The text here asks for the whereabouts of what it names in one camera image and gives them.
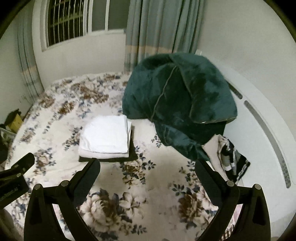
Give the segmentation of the black clothes pile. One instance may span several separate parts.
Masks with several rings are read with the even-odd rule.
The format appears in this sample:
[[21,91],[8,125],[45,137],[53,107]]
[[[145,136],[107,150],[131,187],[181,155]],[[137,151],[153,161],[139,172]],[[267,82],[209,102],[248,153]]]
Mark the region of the black clothes pile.
[[15,111],[10,112],[7,117],[6,120],[4,122],[5,126],[10,125],[14,120],[16,116],[20,116],[21,115],[21,111],[19,109],[16,109]]

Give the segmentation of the black white striped garment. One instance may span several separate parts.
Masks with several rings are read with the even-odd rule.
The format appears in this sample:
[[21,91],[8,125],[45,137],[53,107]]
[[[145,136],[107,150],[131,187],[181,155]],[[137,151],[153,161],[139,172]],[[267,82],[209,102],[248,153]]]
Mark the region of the black white striped garment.
[[228,180],[238,184],[250,166],[250,161],[240,154],[226,137],[218,136],[218,153]]

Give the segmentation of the beige garment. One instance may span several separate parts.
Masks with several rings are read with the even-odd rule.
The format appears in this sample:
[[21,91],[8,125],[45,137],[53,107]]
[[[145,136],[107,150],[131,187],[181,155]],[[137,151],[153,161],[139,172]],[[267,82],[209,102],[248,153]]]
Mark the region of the beige garment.
[[219,137],[220,135],[214,135],[211,139],[204,145],[202,145],[202,149],[205,151],[207,156],[209,157],[209,165],[211,168],[218,172],[220,176],[227,181],[228,177],[222,167],[222,163],[219,157]]

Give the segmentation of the yellow box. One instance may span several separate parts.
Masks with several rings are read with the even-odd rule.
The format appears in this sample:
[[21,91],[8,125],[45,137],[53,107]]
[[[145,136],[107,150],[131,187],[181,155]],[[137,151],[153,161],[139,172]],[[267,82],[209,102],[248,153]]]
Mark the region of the yellow box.
[[23,124],[23,120],[21,119],[19,114],[16,114],[13,121],[10,124],[8,124],[8,127],[12,132],[17,133],[22,124]]

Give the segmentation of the folded black garment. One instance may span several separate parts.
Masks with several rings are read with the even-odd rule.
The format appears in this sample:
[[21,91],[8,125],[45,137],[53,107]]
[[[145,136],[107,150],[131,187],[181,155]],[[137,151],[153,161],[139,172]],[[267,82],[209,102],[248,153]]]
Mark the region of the folded black garment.
[[100,162],[129,162],[137,160],[138,156],[135,151],[133,139],[130,139],[129,151],[127,154],[100,154],[92,153],[78,148],[79,162],[89,162],[99,160]]

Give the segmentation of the white bed headboard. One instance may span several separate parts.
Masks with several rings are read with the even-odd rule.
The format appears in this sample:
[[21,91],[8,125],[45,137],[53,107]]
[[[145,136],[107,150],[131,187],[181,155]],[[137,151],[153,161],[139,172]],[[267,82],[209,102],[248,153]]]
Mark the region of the white bed headboard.
[[271,102],[246,77],[217,58],[208,58],[228,81],[237,106],[237,118],[225,127],[251,165],[244,186],[261,185],[271,224],[271,239],[279,240],[295,216],[295,139]]

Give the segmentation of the left green curtain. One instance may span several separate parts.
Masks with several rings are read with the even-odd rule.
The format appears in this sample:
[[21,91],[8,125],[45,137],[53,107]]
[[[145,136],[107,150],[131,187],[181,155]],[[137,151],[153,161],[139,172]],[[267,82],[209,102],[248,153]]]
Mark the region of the left green curtain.
[[21,75],[31,101],[36,101],[43,93],[44,87],[34,54],[31,13],[22,13],[20,15],[17,37]]

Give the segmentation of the green curtain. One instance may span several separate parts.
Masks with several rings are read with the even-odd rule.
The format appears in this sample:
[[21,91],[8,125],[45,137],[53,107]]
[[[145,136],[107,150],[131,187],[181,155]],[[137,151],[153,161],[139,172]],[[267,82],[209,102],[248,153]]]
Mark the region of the green curtain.
[[22,13],[20,15],[17,37],[21,75],[31,101],[36,101],[43,93],[44,87],[34,54],[31,13]]
[[206,2],[130,1],[124,70],[163,53],[195,53]]

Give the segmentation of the dark green plush blanket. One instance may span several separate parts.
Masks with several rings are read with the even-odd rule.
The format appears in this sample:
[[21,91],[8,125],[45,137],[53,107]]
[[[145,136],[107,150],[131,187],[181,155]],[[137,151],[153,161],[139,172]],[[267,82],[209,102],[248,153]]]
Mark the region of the dark green plush blanket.
[[206,159],[202,146],[236,119],[228,82],[206,57],[157,54],[133,70],[122,98],[129,119],[147,119],[160,141],[190,160]]

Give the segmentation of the barred window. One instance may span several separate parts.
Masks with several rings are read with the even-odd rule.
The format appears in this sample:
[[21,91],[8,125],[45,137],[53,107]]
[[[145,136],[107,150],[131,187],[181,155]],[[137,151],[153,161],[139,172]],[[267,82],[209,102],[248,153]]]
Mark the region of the barred window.
[[41,1],[41,46],[47,48],[83,36],[124,34],[130,1]]

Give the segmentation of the right green curtain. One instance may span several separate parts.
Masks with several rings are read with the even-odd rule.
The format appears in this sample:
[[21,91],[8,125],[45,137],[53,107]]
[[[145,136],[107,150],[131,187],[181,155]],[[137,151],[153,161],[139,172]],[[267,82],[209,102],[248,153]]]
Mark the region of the right green curtain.
[[130,1],[124,70],[163,53],[195,53],[206,2]]

